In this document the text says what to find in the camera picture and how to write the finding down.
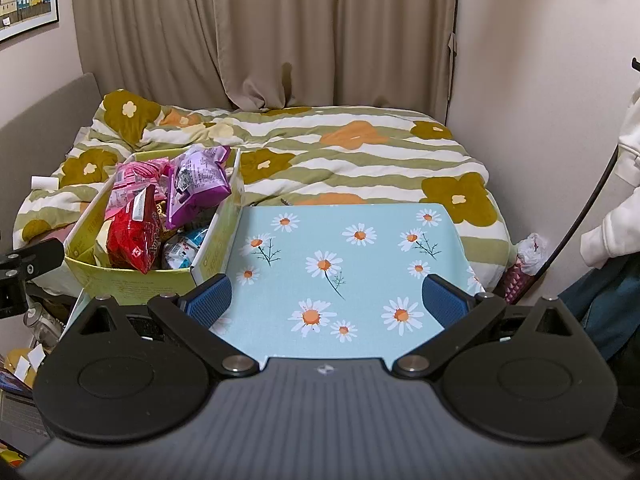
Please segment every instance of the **gray headboard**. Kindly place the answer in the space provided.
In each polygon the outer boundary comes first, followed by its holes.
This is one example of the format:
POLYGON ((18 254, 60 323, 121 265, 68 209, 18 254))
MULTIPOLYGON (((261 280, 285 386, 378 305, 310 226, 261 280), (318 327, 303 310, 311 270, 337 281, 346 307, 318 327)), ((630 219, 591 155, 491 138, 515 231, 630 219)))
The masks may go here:
POLYGON ((0 128, 0 251, 13 245, 15 216, 31 190, 31 176, 56 171, 101 100, 94 75, 84 74, 0 128))

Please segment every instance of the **sleeve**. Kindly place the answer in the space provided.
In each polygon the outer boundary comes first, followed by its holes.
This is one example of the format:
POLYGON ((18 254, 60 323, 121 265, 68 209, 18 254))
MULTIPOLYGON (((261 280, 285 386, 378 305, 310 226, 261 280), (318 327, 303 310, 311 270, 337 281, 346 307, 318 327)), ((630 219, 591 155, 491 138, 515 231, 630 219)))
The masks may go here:
POLYGON ((640 252, 640 188, 613 211, 602 225, 580 238, 580 254, 590 267, 600 268, 608 258, 640 252))

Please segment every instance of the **snack bag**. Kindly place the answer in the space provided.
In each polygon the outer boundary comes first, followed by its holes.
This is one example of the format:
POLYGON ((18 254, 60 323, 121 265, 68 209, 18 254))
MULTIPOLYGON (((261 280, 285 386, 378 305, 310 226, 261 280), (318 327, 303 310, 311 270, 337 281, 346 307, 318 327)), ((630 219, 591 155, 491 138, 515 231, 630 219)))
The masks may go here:
POLYGON ((163 269, 186 269, 198 254, 207 229, 196 229, 186 234, 178 234, 171 238, 162 250, 163 269))
POLYGON ((156 202, 166 200, 169 166, 167 157, 146 162, 133 161, 119 164, 104 219, 112 218, 150 184, 156 187, 156 202))
POLYGON ((231 148, 216 146, 205 150, 191 146, 176 157, 169 168, 169 197, 166 226, 182 227, 198 213, 231 195, 223 163, 231 148))
POLYGON ((145 187, 113 218, 107 236, 107 253, 113 267, 132 267, 143 274, 151 269, 160 248, 155 193, 155 186, 145 187))
POLYGON ((166 200, 156 202, 156 211, 158 212, 158 218, 160 219, 160 243, 164 244, 170 238, 177 235, 178 230, 166 228, 166 200))

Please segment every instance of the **light blue mat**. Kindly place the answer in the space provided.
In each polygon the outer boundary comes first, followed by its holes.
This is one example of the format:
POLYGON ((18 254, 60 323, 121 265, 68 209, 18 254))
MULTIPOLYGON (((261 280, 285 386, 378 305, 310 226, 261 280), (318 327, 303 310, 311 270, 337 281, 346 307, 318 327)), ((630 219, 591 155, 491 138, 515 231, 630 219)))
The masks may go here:
POLYGON ((211 330, 264 367, 271 356, 395 359, 442 330, 429 273, 482 290, 439 204, 247 207, 211 330))

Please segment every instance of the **daisy pattern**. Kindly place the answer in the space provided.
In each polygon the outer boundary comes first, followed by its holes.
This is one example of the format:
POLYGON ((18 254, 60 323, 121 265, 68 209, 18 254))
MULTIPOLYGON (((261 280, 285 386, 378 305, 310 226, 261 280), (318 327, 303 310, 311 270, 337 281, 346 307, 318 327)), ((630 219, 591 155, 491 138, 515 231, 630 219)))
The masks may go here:
POLYGON ((480 283, 480 280, 478 280, 478 277, 476 276, 473 268, 469 266, 466 272, 471 274, 471 277, 466 282, 466 291, 469 294, 473 295, 477 294, 478 292, 484 292, 484 286, 482 286, 482 283, 480 283))
POLYGON ((400 235, 402 241, 398 244, 398 247, 402 248, 405 253, 408 252, 418 241, 421 234, 422 231, 420 229, 411 229, 408 233, 402 233, 400 235))
POLYGON ((428 266, 426 262, 423 263, 422 260, 416 260, 415 262, 412 262, 406 270, 408 270, 409 274, 414 278, 424 278, 431 270, 431 267, 428 266))
POLYGON ((271 236, 269 233, 263 233, 261 235, 255 235, 253 237, 248 237, 242 248, 240 249, 240 254, 242 256, 247 256, 254 251, 259 251, 260 249, 264 249, 264 245, 269 240, 275 238, 271 236))
POLYGON ((418 222, 422 222, 423 226, 428 225, 430 227, 437 227, 442 222, 439 213, 433 209, 422 209, 416 214, 415 219, 418 222))
POLYGON ((345 231, 342 233, 342 236, 347 237, 347 241, 351 242, 351 244, 358 244, 361 246, 365 246, 367 244, 374 243, 374 240, 378 238, 378 235, 373 230, 373 227, 367 227, 365 229, 364 224, 352 225, 351 227, 345 227, 345 231))
POLYGON ((219 317, 209 330, 215 335, 225 335, 231 323, 232 320, 230 317, 219 317))
POLYGON ((287 233, 290 233, 292 229, 298 228, 296 224, 298 224, 299 222, 300 220, 298 220, 297 215, 284 213, 284 215, 279 214, 278 216, 276 216, 276 218, 273 219, 273 222, 271 222, 271 226, 275 227, 274 231, 282 230, 282 232, 286 231, 287 233))
POLYGON ((331 325, 333 331, 331 335, 335 335, 336 339, 339 339, 341 343, 345 341, 351 342, 352 337, 358 337, 354 332, 357 332, 358 329, 355 325, 352 325, 350 321, 342 320, 342 322, 335 322, 331 325))
POLYGON ((417 303, 407 308, 408 304, 409 298, 404 298, 404 301, 398 298, 397 303, 389 300, 390 306, 383 307, 386 312, 381 317, 385 320, 385 325, 389 325, 387 330, 393 330, 397 326, 399 335, 402 335, 404 327, 407 327, 409 332, 413 332, 414 328, 422 328, 422 323, 415 318, 424 316, 424 312, 414 312, 418 306, 417 303))
POLYGON ((246 266, 236 274, 236 281, 240 285, 253 285, 254 280, 260 276, 260 272, 254 266, 246 266))
POLYGON ((325 251, 323 256, 322 251, 316 251, 314 256, 315 258, 306 259, 306 272, 312 272, 312 278, 321 272, 327 276, 335 276, 339 270, 342 270, 342 267, 337 265, 342 263, 342 258, 336 258, 335 253, 325 251))
POLYGON ((297 321, 297 323, 291 329, 292 332, 297 332, 302 329, 302 337, 306 337, 309 330, 313 329, 314 332, 320 332, 321 326, 329 324, 328 317, 335 317, 335 312, 325 312, 324 310, 331 305, 326 301, 311 301, 307 298, 306 301, 299 301, 300 310, 291 314, 289 321, 297 321))

